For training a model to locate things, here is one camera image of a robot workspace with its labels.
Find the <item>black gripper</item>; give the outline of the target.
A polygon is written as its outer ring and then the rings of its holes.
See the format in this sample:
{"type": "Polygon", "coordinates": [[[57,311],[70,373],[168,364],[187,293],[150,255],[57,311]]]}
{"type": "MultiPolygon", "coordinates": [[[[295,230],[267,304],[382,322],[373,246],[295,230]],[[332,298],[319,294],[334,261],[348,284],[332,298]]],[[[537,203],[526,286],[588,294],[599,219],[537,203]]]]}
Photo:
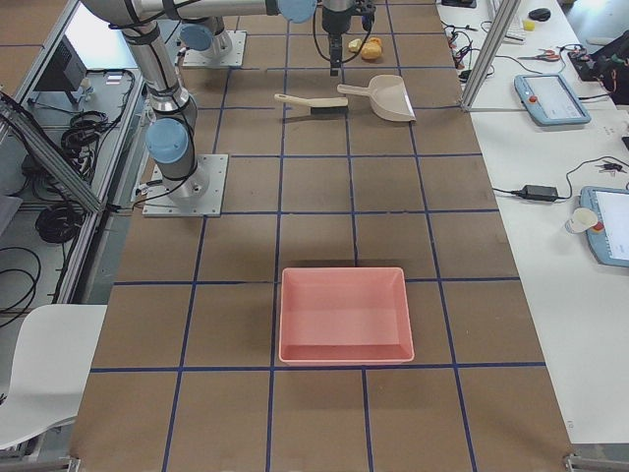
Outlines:
{"type": "Polygon", "coordinates": [[[322,0],[322,28],[329,36],[330,75],[338,76],[343,61],[342,35],[351,26],[352,0],[322,0]]]}

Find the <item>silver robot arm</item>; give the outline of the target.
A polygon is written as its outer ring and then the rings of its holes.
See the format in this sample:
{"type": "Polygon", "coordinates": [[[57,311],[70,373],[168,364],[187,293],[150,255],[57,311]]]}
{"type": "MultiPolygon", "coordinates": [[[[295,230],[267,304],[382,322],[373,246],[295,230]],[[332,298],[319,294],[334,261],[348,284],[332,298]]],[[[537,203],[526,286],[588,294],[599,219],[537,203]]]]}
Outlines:
{"type": "Polygon", "coordinates": [[[210,61],[222,59],[233,49],[222,17],[183,21],[180,38],[186,47],[210,61]]]}
{"type": "Polygon", "coordinates": [[[168,51],[157,20],[164,17],[182,23],[185,44],[200,52],[218,52],[228,42],[226,16],[282,16],[301,24],[314,21],[322,9],[322,28],[328,34],[329,54],[323,58],[335,76],[342,68],[342,36],[351,19],[372,13],[363,1],[85,1],[86,8],[119,30],[146,80],[150,106],[156,123],[145,137],[145,145],[162,173],[168,198],[176,204],[196,204],[207,183],[200,169],[202,158],[195,151],[198,108],[194,97],[169,64],[168,51]]]}

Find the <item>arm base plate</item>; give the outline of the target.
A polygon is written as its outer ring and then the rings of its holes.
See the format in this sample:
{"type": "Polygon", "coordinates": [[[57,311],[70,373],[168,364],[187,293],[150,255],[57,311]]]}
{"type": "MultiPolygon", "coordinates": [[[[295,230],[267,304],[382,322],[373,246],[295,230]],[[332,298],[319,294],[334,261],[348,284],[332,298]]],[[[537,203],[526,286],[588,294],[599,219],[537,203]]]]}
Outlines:
{"type": "Polygon", "coordinates": [[[241,68],[247,33],[244,30],[224,30],[212,35],[205,29],[186,29],[180,38],[186,47],[184,68],[241,68]]]}
{"type": "Polygon", "coordinates": [[[198,154],[197,170],[183,185],[164,179],[157,165],[152,179],[161,183],[147,189],[142,213],[147,217],[219,217],[222,211],[229,156],[198,154]]]}

